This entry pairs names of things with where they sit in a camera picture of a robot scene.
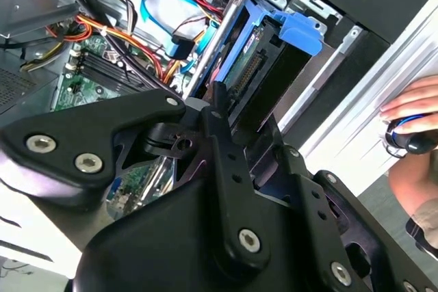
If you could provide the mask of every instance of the power supply cable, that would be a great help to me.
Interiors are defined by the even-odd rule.
[[[112,28],[110,20],[104,13],[101,4],[97,0],[77,0],[77,2],[93,19],[97,20],[106,27]],[[123,62],[132,69],[132,72],[134,72],[142,80],[146,87],[150,89],[162,88],[179,97],[179,95],[172,88],[169,88],[158,78],[147,73],[147,71],[136,61],[133,55],[130,54],[128,48],[123,44],[123,42],[119,41],[117,37],[111,35],[105,36],[104,34],[103,36],[113,50],[115,50],[115,52],[117,52],[117,54],[123,59]]]

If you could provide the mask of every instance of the finger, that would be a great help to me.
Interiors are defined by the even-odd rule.
[[[421,133],[438,129],[438,114],[432,114],[420,119],[408,121],[394,129],[396,133]]]
[[[423,98],[381,113],[383,120],[393,120],[438,111],[438,97]]]
[[[438,85],[438,76],[433,75],[431,77],[421,78],[413,83],[411,83],[403,92],[409,92],[417,88],[427,87],[428,85]]]
[[[428,85],[427,87],[416,88],[408,92],[403,92],[399,97],[383,106],[381,111],[387,111],[403,104],[418,101],[422,98],[431,98],[435,96],[438,96],[438,85]]]

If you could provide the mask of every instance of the ventilation grille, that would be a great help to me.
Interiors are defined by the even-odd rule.
[[[35,83],[0,68],[0,114],[35,86]]]

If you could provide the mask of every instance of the motherboard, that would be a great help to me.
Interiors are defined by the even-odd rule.
[[[139,81],[111,58],[106,41],[93,36],[74,44],[64,74],[60,76],[52,111],[87,105],[141,91]],[[130,200],[137,199],[147,182],[149,167],[135,168],[118,177],[107,195],[107,210],[119,219],[133,209]]]

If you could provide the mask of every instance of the screw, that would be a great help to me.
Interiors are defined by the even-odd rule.
[[[290,154],[292,154],[295,157],[300,157],[300,153],[293,147],[289,148]]]
[[[222,119],[222,116],[216,111],[212,111],[211,114],[213,114],[213,116],[217,117],[218,119]]]
[[[34,53],[34,57],[35,57],[36,59],[41,59],[41,58],[44,56],[45,53],[46,53],[46,52],[44,51],[44,49],[37,49],[37,50],[35,51],[35,53]]]
[[[407,280],[405,280],[403,282],[404,285],[404,289],[406,290],[406,292],[417,292],[417,289],[415,287],[413,287],[413,285],[408,282]]]
[[[76,158],[75,166],[85,174],[95,174],[102,170],[103,162],[101,158],[95,154],[84,153]]]
[[[328,180],[330,180],[330,182],[332,184],[336,184],[337,183],[335,176],[333,176],[332,174],[327,174],[326,177],[327,177]]]
[[[168,98],[166,98],[166,101],[167,101],[167,103],[169,103],[169,104],[171,104],[173,106],[177,106],[178,105],[178,102],[175,99],[173,99],[173,98],[168,97]]]
[[[55,150],[56,142],[53,138],[46,135],[31,136],[26,141],[26,146],[35,153],[50,153]]]
[[[252,230],[242,229],[239,232],[239,241],[240,244],[251,253],[257,253],[260,251],[260,240]]]
[[[352,280],[350,273],[348,273],[348,270],[343,265],[335,261],[331,264],[331,271],[342,285],[346,287],[351,285]]]

